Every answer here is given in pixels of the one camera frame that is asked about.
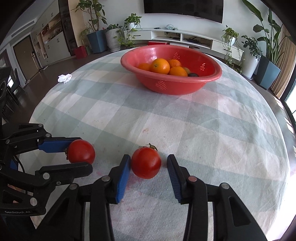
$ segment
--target red tomato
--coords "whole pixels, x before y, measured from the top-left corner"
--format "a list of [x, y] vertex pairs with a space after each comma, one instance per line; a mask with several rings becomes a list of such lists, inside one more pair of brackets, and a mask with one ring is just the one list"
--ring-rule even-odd
[[157, 151], [150, 147], [140, 147], [131, 158], [131, 169], [140, 178], [151, 179], [160, 169], [161, 159]]
[[92, 164], [96, 157], [96, 152], [89, 142], [79, 139], [73, 141], [68, 146], [66, 155], [71, 163], [86, 161], [89, 164]]

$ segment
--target checkered tablecloth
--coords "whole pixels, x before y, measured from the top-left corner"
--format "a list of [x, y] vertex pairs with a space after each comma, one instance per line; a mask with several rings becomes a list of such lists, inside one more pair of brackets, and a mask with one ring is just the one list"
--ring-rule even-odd
[[[152, 92], [121, 66], [125, 52], [73, 72], [70, 82], [48, 92], [31, 118], [54, 137], [82, 137], [94, 145], [94, 171], [75, 180], [79, 185], [107, 175], [138, 146], [152, 143], [158, 148], [163, 161], [160, 173], [143, 180], [131, 172], [122, 202], [111, 206], [115, 240], [182, 240], [188, 206], [174, 197], [166, 169], [169, 154], [205, 183], [229, 183], [266, 233], [281, 204], [289, 162], [278, 122], [265, 99], [218, 60], [222, 77], [193, 94]], [[45, 165], [68, 163], [64, 153], [42, 151], [23, 154], [21, 161], [31, 174]], [[64, 189], [56, 188], [47, 209]]]

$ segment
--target gray plant pot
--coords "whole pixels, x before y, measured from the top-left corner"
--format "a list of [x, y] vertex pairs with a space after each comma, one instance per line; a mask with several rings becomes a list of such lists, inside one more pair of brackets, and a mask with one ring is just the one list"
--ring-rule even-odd
[[115, 28], [106, 32], [107, 45], [110, 48], [111, 52], [116, 52], [120, 50], [120, 42], [118, 41], [120, 35], [117, 32], [118, 30], [119, 28]]
[[255, 80], [259, 86], [267, 90], [279, 75], [280, 71], [281, 70], [276, 65], [264, 56], [261, 56]]

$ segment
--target plant pot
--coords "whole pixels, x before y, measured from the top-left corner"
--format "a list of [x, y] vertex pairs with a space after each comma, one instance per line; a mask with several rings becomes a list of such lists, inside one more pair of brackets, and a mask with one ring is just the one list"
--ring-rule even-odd
[[137, 28], [138, 24], [136, 25], [136, 23], [130, 23], [128, 25], [128, 30], [132, 30], [133, 28]]
[[107, 50], [105, 30], [99, 30], [87, 35], [89, 43], [94, 53], [101, 53]]
[[231, 39], [229, 39], [228, 36], [223, 35], [222, 38], [225, 39], [225, 44], [226, 45], [232, 46], [235, 43], [235, 37], [232, 37]]
[[120, 34], [117, 32], [118, 30], [119, 28], [115, 28], [106, 32], [107, 45], [110, 48], [111, 52], [116, 52], [120, 50], [120, 42], [118, 41]]
[[281, 70], [276, 65], [264, 56], [261, 56], [256, 75], [257, 84], [263, 89], [269, 89], [276, 77], [279, 75], [280, 71]]
[[242, 66], [242, 75], [248, 79], [252, 79], [252, 75], [259, 63], [260, 58], [252, 56], [248, 51], [245, 51], [245, 60]]

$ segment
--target orange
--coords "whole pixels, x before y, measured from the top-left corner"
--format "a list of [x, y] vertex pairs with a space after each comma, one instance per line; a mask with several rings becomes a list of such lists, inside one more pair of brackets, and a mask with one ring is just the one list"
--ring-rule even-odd
[[151, 64], [141, 63], [141, 64], [139, 64], [138, 69], [150, 71], [150, 66], [151, 66]]
[[177, 67], [177, 66], [182, 66], [180, 61], [179, 60], [176, 60], [176, 59], [170, 59], [168, 61], [168, 63], [170, 64], [170, 67], [173, 68], [173, 67]]
[[150, 71], [159, 74], [168, 74], [170, 64], [164, 58], [157, 58], [151, 64]]
[[186, 70], [184, 70], [180, 66], [176, 66], [176, 67], [171, 68], [170, 72], [169, 72], [169, 75], [188, 77], [188, 74], [187, 74]]

